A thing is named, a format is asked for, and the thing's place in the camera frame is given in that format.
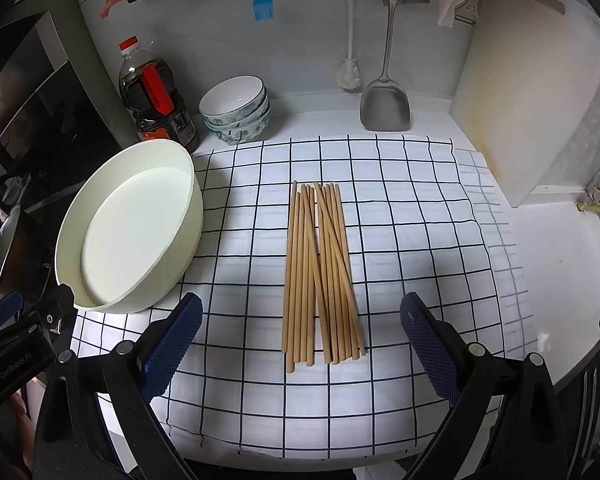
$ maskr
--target white cutting board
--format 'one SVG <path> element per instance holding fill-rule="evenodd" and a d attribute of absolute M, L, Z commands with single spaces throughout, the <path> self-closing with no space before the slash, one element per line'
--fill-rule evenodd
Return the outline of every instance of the white cutting board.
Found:
<path fill-rule="evenodd" d="M 576 0 L 484 0 L 450 113 L 516 207 L 576 131 L 599 84 L 592 10 Z"/>

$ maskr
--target stacked bowl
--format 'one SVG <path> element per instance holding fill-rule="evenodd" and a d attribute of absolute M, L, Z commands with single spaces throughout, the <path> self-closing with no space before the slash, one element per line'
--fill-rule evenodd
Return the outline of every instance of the stacked bowl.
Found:
<path fill-rule="evenodd" d="M 231 145 L 256 139 L 269 124 L 271 105 L 262 79 L 232 77 L 214 86 L 200 100 L 205 126 Z"/>

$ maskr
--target metal bolt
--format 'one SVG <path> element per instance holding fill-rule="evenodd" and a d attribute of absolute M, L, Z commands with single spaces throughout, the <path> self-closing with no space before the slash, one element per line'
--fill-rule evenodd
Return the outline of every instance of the metal bolt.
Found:
<path fill-rule="evenodd" d="M 120 341 L 120 343 L 118 343 L 116 345 L 116 352 L 118 352 L 120 355 L 127 355 L 133 349 L 134 349 L 133 341 L 128 341 L 128 340 Z"/>
<path fill-rule="evenodd" d="M 482 357 L 485 353 L 485 349 L 480 343 L 471 343 L 469 345 L 469 352 L 476 357 Z"/>
<path fill-rule="evenodd" d="M 73 355 L 74 355 L 74 353 L 71 350 L 62 350 L 60 352 L 60 354 L 58 355 L 58 362 L 65 363 L 69 359 L 71 359 L 71 357 L 73 357 Z"/>
<path fill-rule="evenodd" d="M 544 359 L 542 359 L 540 354 L 529 354 L 529 360 L 536 366 L 542 366 L 544 364 Z"/>

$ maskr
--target white scrub brush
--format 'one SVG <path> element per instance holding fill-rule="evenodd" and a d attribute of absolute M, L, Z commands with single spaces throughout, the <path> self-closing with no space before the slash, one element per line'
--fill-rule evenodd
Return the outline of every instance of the white scrub brush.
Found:
<path fill-rule="evenodd" d="M 349 50 L 347 59 L 343 60 L 336 70 L 336 82 L 345 90 L 355 90 L 362 81 L 356 60 L 353 59 L 353 0 L 347 0 L 347 6 L 349 7 Z"/>

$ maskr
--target pile of chopsticks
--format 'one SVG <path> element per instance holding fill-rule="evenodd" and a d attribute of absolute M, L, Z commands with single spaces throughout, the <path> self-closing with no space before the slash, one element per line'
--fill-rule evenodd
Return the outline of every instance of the pile of chopsticks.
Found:
<path fill-rule="evenodd" d="M 315 199 L 318 203 L 318 260 Z M 349 247 L 340 188 L 294 182 L 286 238 L 282 351 L 286 372 L 295 363 L 314 364 L 315 304 L 318 304 L 324 362 L 338 364 L 365 354 L 358 308 L 351 285 Z"/>

